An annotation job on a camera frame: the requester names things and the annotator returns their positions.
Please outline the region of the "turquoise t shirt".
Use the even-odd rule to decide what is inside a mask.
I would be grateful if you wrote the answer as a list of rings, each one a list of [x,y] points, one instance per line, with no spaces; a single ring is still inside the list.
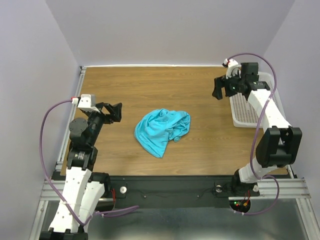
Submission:
[[[186,111],[155,109],[136,125],[134,137],[144,150],[162,158],[170,141],[178,142],[189,133],[191,116]]]

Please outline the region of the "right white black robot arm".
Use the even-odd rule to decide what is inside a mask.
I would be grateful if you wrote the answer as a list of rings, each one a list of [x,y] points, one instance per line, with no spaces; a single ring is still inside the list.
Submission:
[[[302,130],[293,127],[282,115],[273,96],[275,86],[260,80],[256,62],[223,62],[225,75],[214,79],[212,96],[217,100],[241,94],[253,107],[263,129],[260,141],[253,140],[249,163],[238,169],[231,178],[230,191],[235,195],[257,191],[257,181],[278,168],[295,162],[302,140]]]

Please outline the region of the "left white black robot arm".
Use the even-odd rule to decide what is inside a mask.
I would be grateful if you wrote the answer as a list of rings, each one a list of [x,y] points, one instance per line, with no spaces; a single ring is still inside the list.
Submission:
[[[93,171],[98,155],[95,143],[103,125],[121,121],[122,106],[100,102],[81,107],[87,118],[78,117],[69,123],[65,183],[57,192],[60,202],[48,230],[40,233],[41,240],[88,239],[89,222],[99,199],[111,193],[109,174]]]

